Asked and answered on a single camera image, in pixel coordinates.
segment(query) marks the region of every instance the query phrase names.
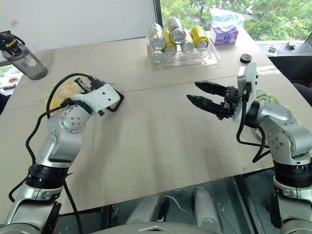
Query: black cable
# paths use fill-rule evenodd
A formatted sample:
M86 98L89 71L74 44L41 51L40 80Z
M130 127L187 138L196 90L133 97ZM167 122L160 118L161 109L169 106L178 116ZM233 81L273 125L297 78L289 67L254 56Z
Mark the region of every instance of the black cable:
M48 101L47 101L47 105L46 105L46 111L48 112L50 110L50 105L51 105L51 101L52 101L52 98L53 98L53 95L55 94L56 90L66 81L68 80L69 78L71 77L75 77L75 76L82 76L82 77L87 77L89 79L92 79L93 77L92 76L89 76L89 75L86 75L86 74L83 74L83 73L72 73L66 77L64 77L63 79L61 79L57 84L56 86L54 86L54 88L52 89L51 93L50 93L50 96L48 98Z
M13 35L13 36L15 37L15 39L19 40L23 45L25 44L25 42L22 39L20 39L19 37L15 36L15 35Z
M239 128L238 128L237 133L236 133L236 140L238 141L238 143L243 144L243 145L252 145L252 146L259 146L259 147L261 147L262 144L260 145L260 144L251 143L251 142L245 142L245 141L240 140L240 134L243 131L243 128L245 126L245 121L246 121L246 109L247 109L247 102L246 101L242 101L242 117L240 119Z
M77 224L78 224L79 234L83 234L81 219L80 219L80 216L79 216L77 207L76 207L76 205L75 205L74 199L73 199L73 197L72 197L72 195L70 194L70 191L69 191L69 189L68 189L66 180L63 181L63 185L64 185L64 189L65 189L65 191L66 191L66 194L67 194L67 196L68 196L68 199L69 199L69 201L70 201L70 204L72 205L73 210L74 210L74 214L75 214L75 217L76 217L76 220L77 220Z
M247 110L247 102L248 99L244 98L242 99L242 115L241 115L241 119L240 119L240 124L239 124L239 128L237 130L236 133L236 140L238 141L238 143L240 144L244 144L244 145L252 145L252 146L259 146L259 150L257 152L257 154L254 156L253 158L253 163L257 162L258 160L260 160L261 158L263 158L265 155L269 154L271 151L268 150L266 152L264 152L262 154L262 151L264 148L269 148L266 144L265 144L265 133L264 130L262 129L261 126L258 126L258 129L261 133L261 144L256 144L256 143L251 143L251 142L245 142L240 140L240 135L243 131L243 128L245 126L245 122L246 122L246 110Z
M268 150L268 151L264 152L264 153L261 154L259 157L256 157L256 156L255 156L255 157L253 158L253 163L259 161L261 158L263 158L265 155L268 155L269 153L271 153L271 150Z
M13 193L28 179L28 176L25 177L17 186L15 186L10 192L9 192L9 199L12 202L15 202L15 199L13 198Z
M25 145L26 145L26 149L28 150L28 152L29 152L29 154L30 154L30 157L31 157L31 159L32 159L32 165L35 164L35 162L36 162L36 157L35 157L34 152L32 151L32 149L31 149L30 146L29 146L29 142L30 142L31 138L33 138L33 136L36 134L36 132L37 132L39 126L40 126L41 120L42 120L42 118L43 118L45 115L48 115L48 114L50 114L50 113L52 113L52 112L54 112L54 111L57 111L57 110L59 110L59 109L61 109L61 108L63 108L63 107L64 107L64 106L59 106L59 107L57 107L57 108L54 108L54 109L52 109L52 110L49 110L49 111L44 112L43 114L41 114L41 115L39 116L38 120L37 120L37 124L36 124L36 126L35 126L33 132L32 132L32 133L29 135L29 137L27 138Z

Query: tree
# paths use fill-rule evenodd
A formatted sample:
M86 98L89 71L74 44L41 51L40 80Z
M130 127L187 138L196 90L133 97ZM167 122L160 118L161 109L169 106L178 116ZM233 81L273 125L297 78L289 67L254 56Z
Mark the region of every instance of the tree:
M9 71L11 68L11 66L3 66L0 68L0 76L3 77L4 73L6 73L7 71Z
M311 0L255 0L244 27L254 40L305 40L312 31Z
M160 0L163 25L178 17L185 28L210 29L213 7L245 15L254 40L305 40L312 31L312 0Z

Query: water bottle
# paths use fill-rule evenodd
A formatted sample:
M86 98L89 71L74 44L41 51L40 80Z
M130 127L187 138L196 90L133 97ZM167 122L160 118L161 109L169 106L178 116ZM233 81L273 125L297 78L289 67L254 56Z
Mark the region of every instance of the water bottle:
M41 79L48 73L46 67L26 47L25 42L11 34L0 33L0 50L2 55L30 79Z

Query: bottle cap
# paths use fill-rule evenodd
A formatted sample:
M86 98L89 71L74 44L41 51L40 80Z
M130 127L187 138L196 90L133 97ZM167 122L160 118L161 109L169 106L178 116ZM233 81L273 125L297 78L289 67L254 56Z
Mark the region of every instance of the bottle cap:
M242 54L242 56L240 57L239 61L241 61L242 63L250 63L250 61L252 60L252 56L249 54Z
M11 31L5 31L0 33L0 50L7 51L17 47L18 41L11 34Z

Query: beige tabletop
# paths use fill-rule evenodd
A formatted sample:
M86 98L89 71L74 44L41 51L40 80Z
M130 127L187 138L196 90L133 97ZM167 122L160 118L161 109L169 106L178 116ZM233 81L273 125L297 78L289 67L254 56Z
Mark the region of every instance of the beige tabletop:
M124 92L236 76L243 65L239 61L243 53L250 54L258 67L272 64L243 28L239 29L235 44L216 48L221 57L218 65L163 71L152 70L145 39L41 51L36 55L48 68L48 75L35 81L22 78L5 109L36 104L60 79L71 73L94 75L100 80L113 82L119 91Z
M235 85L236 77L215 81ZM258 84L291 106L301 123L312 131L312 108L283 75L260 76ZM83 132L82 149L70 168L74 173L68 177L79 210L272 166L270 155L252 164L257 148L236 142L238 125L194 107L187 94L221 101L192 83L181 84L125 92L116 113L90 118ZM5 134L0 135L0 222L11 205L8 191L25 177L31 163L24 143L41 112L42 108L35 105L1 115L0 127ZM31 142L35 153L47 134L45 127L43 121ZM247 127L242 138L259 141ZM61 213L72 211L65 193L58 201L63 204Z
M0 223L11 206L8 192L26 176L31 163L25 140L44 111L39 99L73 72L88 72L115 82L125 95L116 113L92 116L83 132L82 149L67 179L79 210L271 167L270 155L251 163L257 148L236 142L236 123L220 121L186 98L187 94L203 95L220 102L221 97L202 92L193 82L215 79L222 85L236 86L242 65L238 59L244 52L253 56L257 66L271 65L244 31L239 38L235 45L218 47L218 65L159 72L142 67L147 61L140 39L42 52L41 59L50 59L50 63L45 61L49 75L38 81L23 77L0 116ZM118 48L137 55L128 52L127 60L111 58ZM260 76L258 85L291 106L312 131L312 109L282 74ZM44 119L31 141L35 154L46 135ZM242 138L259 141L247 127ZM62 214L72 211L65 193L58 201Z

